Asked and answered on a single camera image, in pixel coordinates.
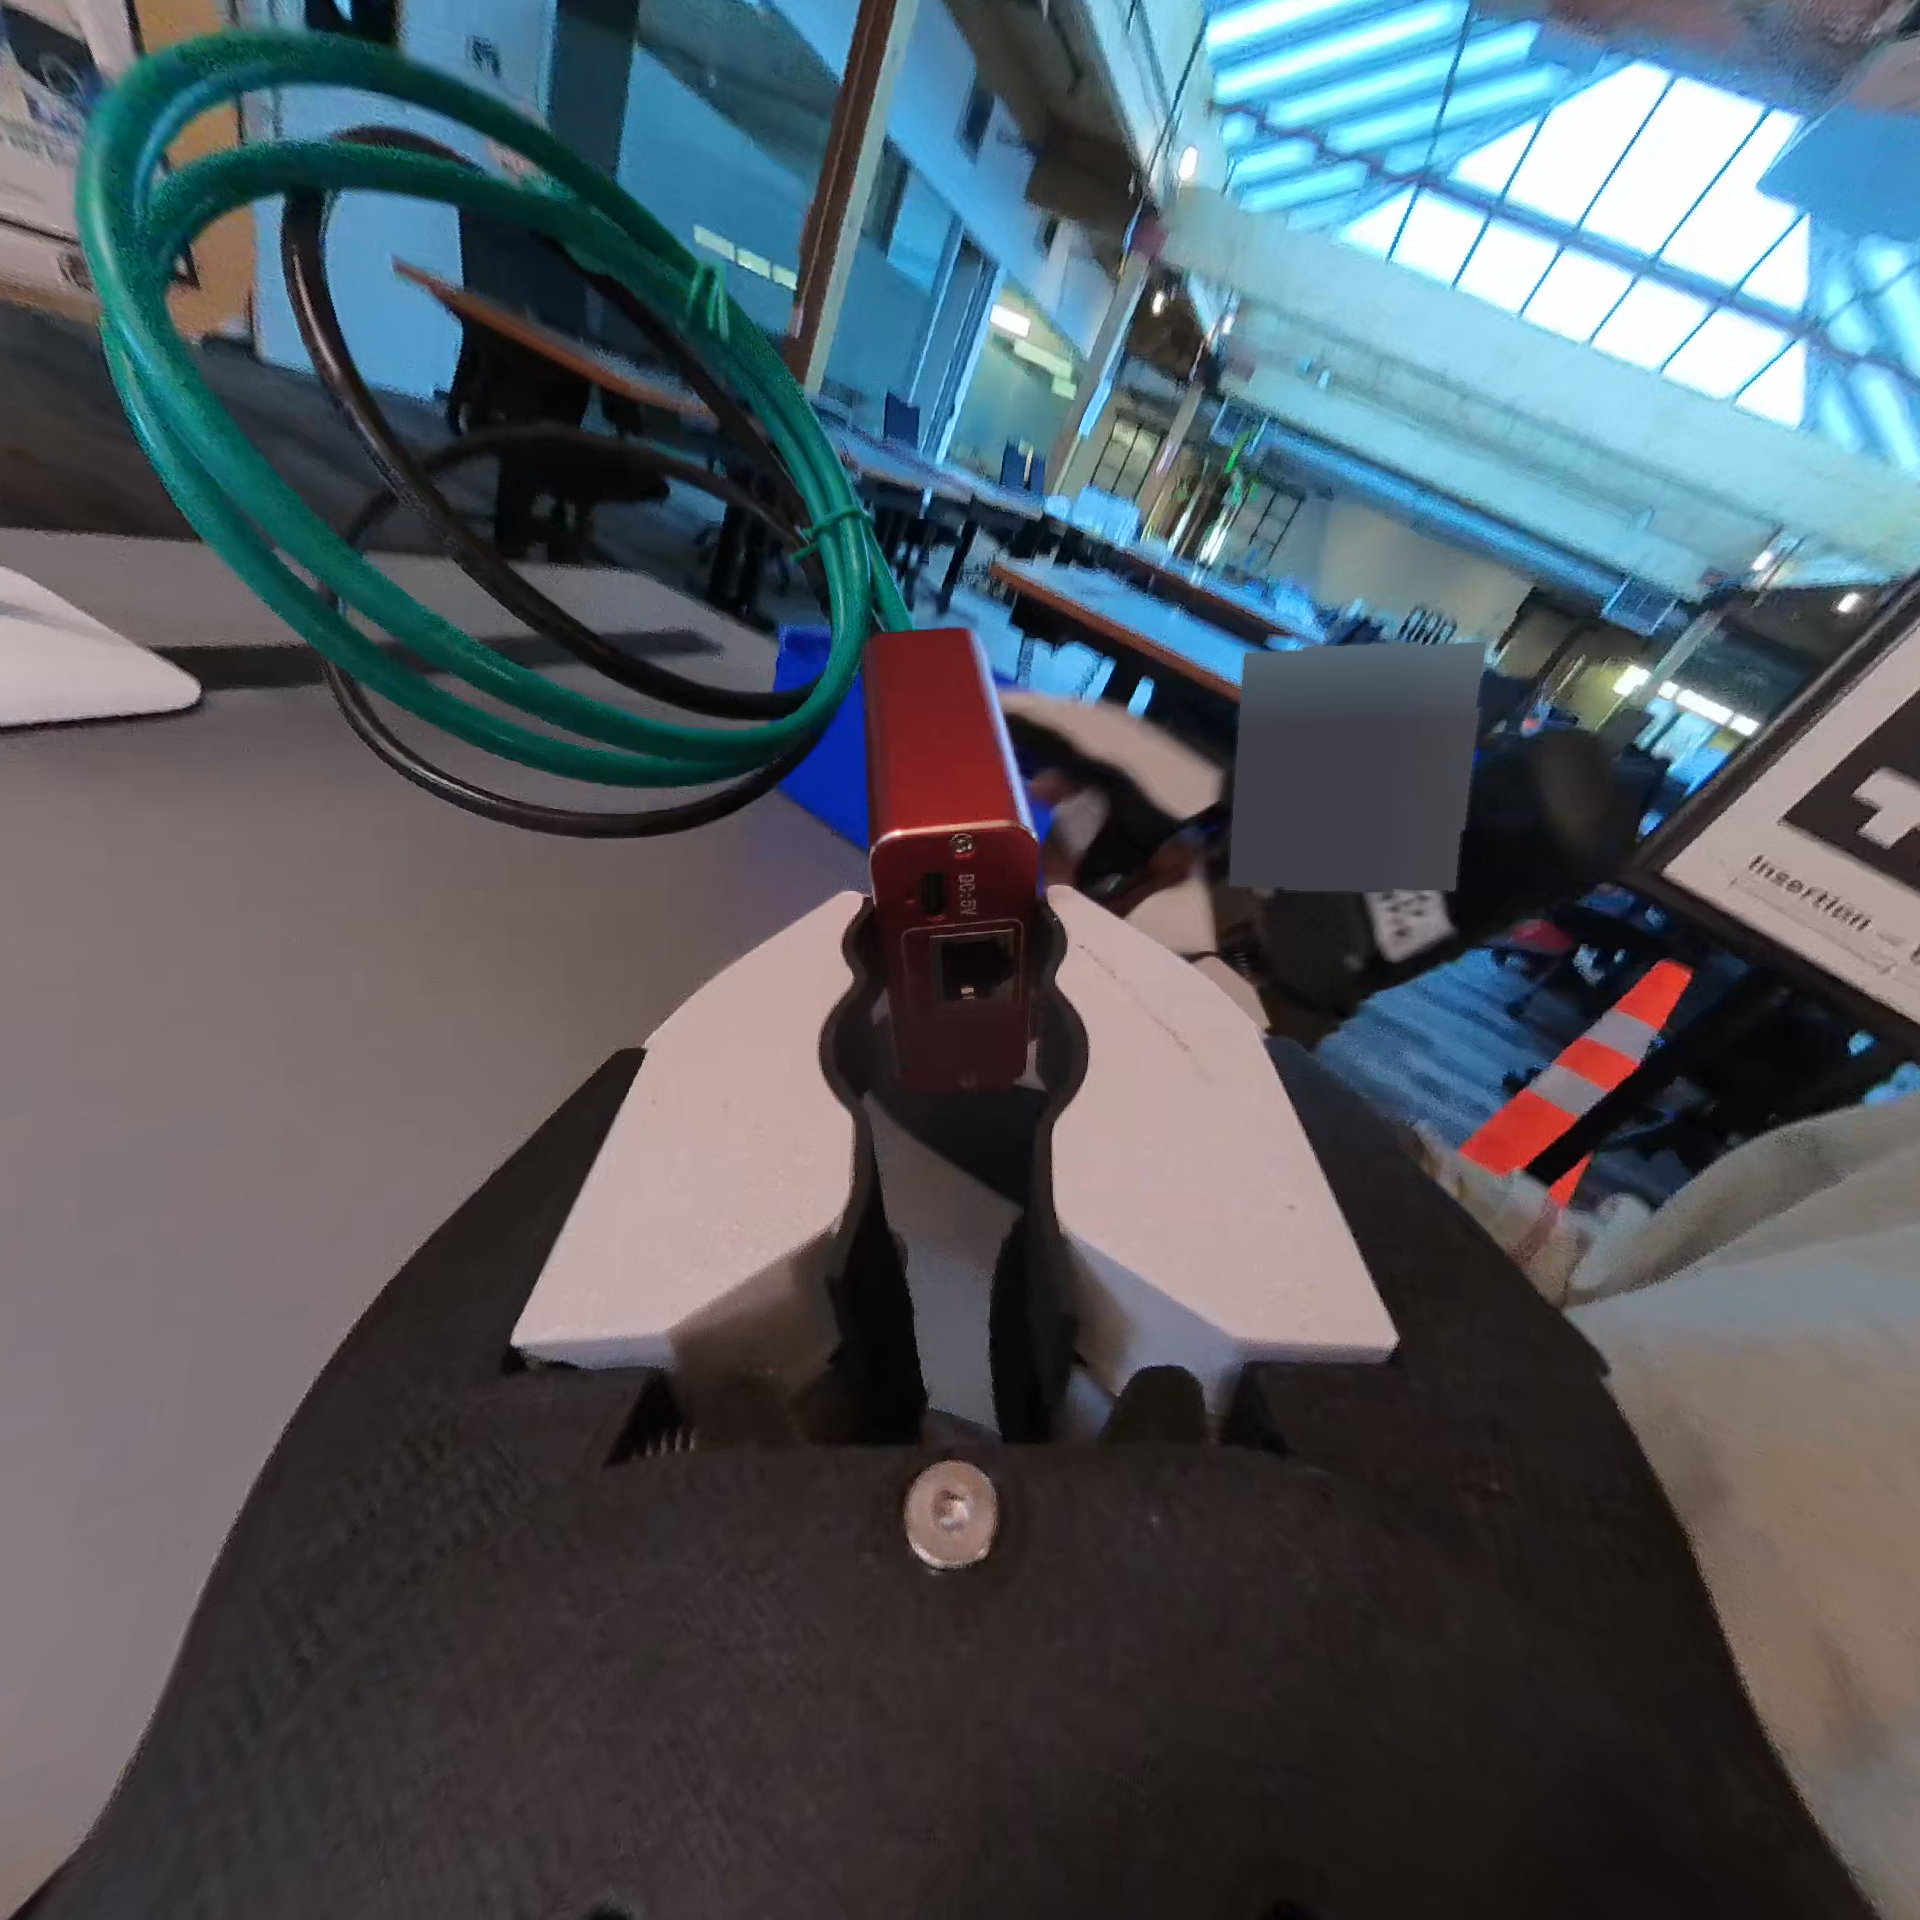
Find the wooden post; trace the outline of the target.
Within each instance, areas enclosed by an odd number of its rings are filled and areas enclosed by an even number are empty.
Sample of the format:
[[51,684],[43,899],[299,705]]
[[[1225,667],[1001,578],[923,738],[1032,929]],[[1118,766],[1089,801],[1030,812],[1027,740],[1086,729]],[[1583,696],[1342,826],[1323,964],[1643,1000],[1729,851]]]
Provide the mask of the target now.
[[855,15],[822,167],[803,224],[799,276],[784,344],[787,369],[808,398],[824,384],[918,10],[917,2],[862,2]]

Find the person's pale sweater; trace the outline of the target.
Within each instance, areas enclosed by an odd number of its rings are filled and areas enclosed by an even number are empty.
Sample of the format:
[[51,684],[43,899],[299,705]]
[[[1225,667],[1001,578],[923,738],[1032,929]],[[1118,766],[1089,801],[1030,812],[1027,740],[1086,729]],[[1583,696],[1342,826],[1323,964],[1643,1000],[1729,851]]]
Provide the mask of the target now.
[[1607,1360],[1766,1736],[1918,1916],[1918,1100],[1608,1207],[1555,1302]]

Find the black framed marker sign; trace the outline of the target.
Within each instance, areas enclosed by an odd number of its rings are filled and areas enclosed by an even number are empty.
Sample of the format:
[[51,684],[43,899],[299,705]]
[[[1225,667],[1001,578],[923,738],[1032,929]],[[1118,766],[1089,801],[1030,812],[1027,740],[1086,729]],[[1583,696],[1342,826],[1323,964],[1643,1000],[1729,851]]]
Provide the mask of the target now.
[[1640,842],[1620,880],[1915,1055],[1915,578]]

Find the white ceiling projector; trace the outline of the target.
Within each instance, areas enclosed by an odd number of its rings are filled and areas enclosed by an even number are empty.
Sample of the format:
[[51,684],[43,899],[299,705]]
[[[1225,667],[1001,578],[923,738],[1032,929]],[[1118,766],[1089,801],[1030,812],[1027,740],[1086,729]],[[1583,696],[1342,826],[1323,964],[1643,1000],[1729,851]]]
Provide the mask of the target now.
[[1840,233],[1915,244],[1915,74],[1867,81],[1825,103],[1766,167],[1759,192]]

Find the orange traffic cone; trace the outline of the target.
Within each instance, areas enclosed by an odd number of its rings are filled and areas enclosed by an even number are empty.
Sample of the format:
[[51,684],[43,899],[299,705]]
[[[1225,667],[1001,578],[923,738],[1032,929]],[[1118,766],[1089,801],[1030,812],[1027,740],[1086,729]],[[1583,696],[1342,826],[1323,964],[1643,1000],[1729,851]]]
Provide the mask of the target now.
[[1692,978],[1694,970],[1683,962],[1661,961],[1649,967],[1459,1147],[1461,1159],[1495,1177],[1532,1170],[1577,1120],[1588,1118],[1643,1068]]

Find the grey desk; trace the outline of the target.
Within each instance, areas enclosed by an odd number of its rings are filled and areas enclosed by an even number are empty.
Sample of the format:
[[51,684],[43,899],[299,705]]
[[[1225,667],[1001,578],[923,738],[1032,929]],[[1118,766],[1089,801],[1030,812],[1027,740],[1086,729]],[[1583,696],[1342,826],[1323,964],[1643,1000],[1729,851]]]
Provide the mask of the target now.
[[784,798],[479,823],[316,686],[7,732],[4,1914],[101,1814],[351,1322],[615,1049],[859,879]]

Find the blue plastic bin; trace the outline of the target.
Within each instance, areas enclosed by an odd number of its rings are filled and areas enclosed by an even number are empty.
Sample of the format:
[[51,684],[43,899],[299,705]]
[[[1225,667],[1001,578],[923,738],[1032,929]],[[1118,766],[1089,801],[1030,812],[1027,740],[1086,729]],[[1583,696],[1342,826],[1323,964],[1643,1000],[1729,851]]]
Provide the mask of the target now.
[[[776,630],[775,691],[803,691],[828,665],[828,626],[782,625]],[[780,784],[780,792],[808,817],[845,840],[862,856],[873,844],[869,803],[869,723],[863,680],[851,681],[848,696],[811,752]]]

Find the black tape strip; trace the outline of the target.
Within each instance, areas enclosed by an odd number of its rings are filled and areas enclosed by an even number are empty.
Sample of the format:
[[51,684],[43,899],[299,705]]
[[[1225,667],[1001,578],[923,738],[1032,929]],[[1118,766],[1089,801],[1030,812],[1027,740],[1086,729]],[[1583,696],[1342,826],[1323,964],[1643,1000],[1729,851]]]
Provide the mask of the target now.
[[[636,660],[668,660],[693,657],[719,657],[721,642],[712,636],[691,630],[660,632],[613,632],[604,636],[613,654]],[[487,650],[510,659],[517,665],[576,665],[581,657],[572,654],[557,640],[537,633],[521,633],[501,640],[485,640]],[[164,646],[160,659],[181,667],[204,688],[299,688],[317,686],[325,680],[328,660],[311,650],[307,642],[235,642],[235,646]]]

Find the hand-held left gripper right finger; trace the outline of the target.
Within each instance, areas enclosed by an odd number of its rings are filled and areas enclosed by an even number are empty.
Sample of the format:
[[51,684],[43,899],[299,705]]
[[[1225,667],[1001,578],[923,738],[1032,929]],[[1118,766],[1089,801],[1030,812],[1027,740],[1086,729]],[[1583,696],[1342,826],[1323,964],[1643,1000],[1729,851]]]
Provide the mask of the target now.
[[1071,1351],[1099,1388],[1179,1368],[1383,1363],[1399,1332],[1264,1031],[1220,976],[1103,905],[1047,894],[1087,1065],[1048,1139]]

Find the red ethernet splitter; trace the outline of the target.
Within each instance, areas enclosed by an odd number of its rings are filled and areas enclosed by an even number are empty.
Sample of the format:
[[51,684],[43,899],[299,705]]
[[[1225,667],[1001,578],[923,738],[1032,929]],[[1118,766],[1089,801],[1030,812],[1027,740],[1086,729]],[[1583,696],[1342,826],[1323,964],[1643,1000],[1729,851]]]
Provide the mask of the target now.
[[1032,1040],[1043,854],[989,664],[965,630],[879,632],[862,702],[899,1080],[932,1096],[1008,1091]]

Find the black office chair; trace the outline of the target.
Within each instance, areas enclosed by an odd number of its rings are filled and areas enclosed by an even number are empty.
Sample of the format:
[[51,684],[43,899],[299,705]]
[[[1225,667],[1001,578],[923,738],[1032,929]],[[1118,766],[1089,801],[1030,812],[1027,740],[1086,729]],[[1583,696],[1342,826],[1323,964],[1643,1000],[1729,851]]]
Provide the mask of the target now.
[[[460,250],[465,294],[579,344],[597,344],[584,276],[559,248],[461,211]],[[464,320],[461,329],[443,404],[454,438],[510,426],[584,432],[589,380],[545,363],[485,326]],[[581,562],[591,556],[599,508],[653,508],[668,498],[668,480],[647,467],[533,435],[496,456],[494,547],[505,561],[525,561],[541,545],[552,562]]]

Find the wooden office table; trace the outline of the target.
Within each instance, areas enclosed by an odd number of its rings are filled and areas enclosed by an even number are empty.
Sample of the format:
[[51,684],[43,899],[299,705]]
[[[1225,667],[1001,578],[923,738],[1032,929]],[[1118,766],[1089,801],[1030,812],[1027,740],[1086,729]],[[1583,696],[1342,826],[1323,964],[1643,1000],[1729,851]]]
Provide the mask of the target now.
[[1107,664],[1083,678],[1080,702],[1129,707],[1148,686],[1148,702],[1175,688],[1203,705],[1237,707],[1245,659],[1276,639],[1262,625],[1253,632],[1220,626],[1107,571],[1052,561],[997,561],[989,585],[1019,636],[1017,686],[1035,688],[1045,648],[1079,648]]
[[400,257],[391,262],[391,268],[400,282],[407,282],[429,296],[461,326],[478,328],[501,344],[531,352],[550,369],[588,382],[604,396],[628,403],[647,417],[671,418],[687,430],[702,430],[708,435],[718,430],[712,409],[700,398],[700,393],[671,375],[643,374],[636,363],[620,354],[579,342],[564,331],[541,326],[540,320],[527,320],[505,305],[485,296],[473,296],[465,289],[425,272]]

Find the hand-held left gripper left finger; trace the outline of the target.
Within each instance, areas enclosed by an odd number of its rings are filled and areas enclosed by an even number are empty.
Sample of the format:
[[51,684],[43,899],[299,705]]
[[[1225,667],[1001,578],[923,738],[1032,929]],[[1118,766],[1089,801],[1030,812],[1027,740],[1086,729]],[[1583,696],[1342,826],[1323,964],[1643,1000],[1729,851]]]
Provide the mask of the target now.
[[830,896],[647,1038],[519,1310],[519,1358],[680,1378],[824,1369],[857,1129],[822,1040],[855,985],[845,938],[863,905]]

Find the instruction sign on white stand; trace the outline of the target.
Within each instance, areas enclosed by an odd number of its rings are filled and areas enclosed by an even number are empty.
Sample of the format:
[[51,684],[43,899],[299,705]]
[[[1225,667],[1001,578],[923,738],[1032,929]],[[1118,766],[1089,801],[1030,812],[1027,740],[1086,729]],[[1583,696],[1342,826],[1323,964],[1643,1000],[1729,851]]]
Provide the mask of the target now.
[[188,712],[200,686],[95,616],[129,583],[115,540],[188,537],[133,439],[79,244],[89,119],[134,59],[230,28],[239,6],[4,2],[4,729]]

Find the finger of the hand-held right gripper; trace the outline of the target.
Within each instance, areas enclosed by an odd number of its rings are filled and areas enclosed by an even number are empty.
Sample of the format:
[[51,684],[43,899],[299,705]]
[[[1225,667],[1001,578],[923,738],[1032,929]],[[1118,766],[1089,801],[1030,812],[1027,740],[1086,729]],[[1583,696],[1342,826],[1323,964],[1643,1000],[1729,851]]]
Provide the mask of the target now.
[[1045,692],[1001,692],[1022,763],[1080,763],[1131,784],[1151,807],[1189,822],[1222,801],[1222,771],[1125,707]]
[[1209,880],[1185,879],[1160,887],[1134,905],[1123,921],[1185,964],[1220,961],[1220,934]]

